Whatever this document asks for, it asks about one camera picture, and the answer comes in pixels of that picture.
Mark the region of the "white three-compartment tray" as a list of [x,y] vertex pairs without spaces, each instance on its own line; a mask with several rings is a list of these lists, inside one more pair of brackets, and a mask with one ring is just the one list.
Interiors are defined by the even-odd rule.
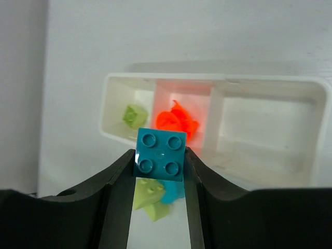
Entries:
[[331,186],[331,83],[316,77],[111,73],[101,133],[134,146],[125,108],[145,109],[146,127],[175,101],[199,122],[188,143],[222,176],[247,188]]

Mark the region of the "light green lego brick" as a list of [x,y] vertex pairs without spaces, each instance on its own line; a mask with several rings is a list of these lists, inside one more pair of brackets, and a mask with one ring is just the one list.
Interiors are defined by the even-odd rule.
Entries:
[[129,128],[137,130],[145,125],[147,118],[148,112],[145,108],[136,104],[129,104],[124,111],[122,121]]

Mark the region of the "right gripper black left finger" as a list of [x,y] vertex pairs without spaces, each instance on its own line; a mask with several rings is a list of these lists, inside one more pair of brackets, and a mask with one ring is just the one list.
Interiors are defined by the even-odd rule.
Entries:
[[56,196],[1,191],[1,248],[126,248],[135,151]]

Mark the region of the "orange round lego piece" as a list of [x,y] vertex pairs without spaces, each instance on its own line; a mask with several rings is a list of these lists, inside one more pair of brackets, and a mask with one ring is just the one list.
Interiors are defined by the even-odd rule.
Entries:
[[185,132],[186,141],[189,142],[194,137],[200,123],[194,120],[191,114],[180,105],[177,100],[173,100],[174,105],[169,111],[160,112],[155,119],[155,126],[159,130]]

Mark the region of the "teal square lego brick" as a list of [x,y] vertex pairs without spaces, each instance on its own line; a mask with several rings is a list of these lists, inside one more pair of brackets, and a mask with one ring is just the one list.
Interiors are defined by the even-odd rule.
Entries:
[[139,128],[133,175],[181,182],[185,148],[185,132]]

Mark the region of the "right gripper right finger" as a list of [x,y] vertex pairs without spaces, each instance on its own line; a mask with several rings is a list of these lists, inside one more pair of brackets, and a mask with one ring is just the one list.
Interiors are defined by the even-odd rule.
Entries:
[[192,248],[331,248],[331,189],[245,190],[185,150]]

